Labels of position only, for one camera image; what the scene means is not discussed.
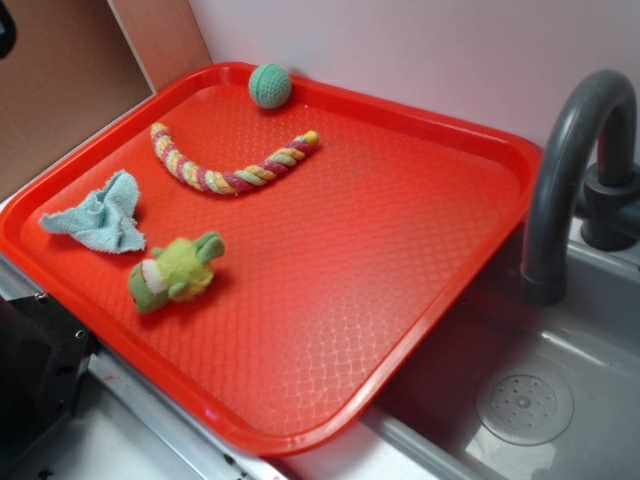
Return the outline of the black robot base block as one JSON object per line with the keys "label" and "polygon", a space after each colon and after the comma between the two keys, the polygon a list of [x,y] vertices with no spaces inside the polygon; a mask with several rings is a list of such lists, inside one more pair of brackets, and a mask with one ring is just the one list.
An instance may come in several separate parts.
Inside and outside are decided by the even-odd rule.
{"label": "black robot base block", "polygon": [[1,301],[1,476],[75,413],[92,334],[56,299]]}

